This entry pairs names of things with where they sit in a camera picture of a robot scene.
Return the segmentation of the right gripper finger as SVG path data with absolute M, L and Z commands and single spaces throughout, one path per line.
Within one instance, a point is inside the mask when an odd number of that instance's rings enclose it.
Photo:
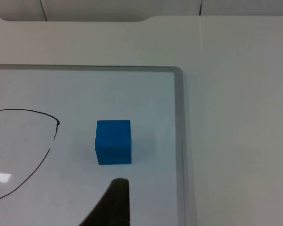
M 130 225 L 129 180 L 125 178 L 113 179 L 97 205 L 80 225 Z

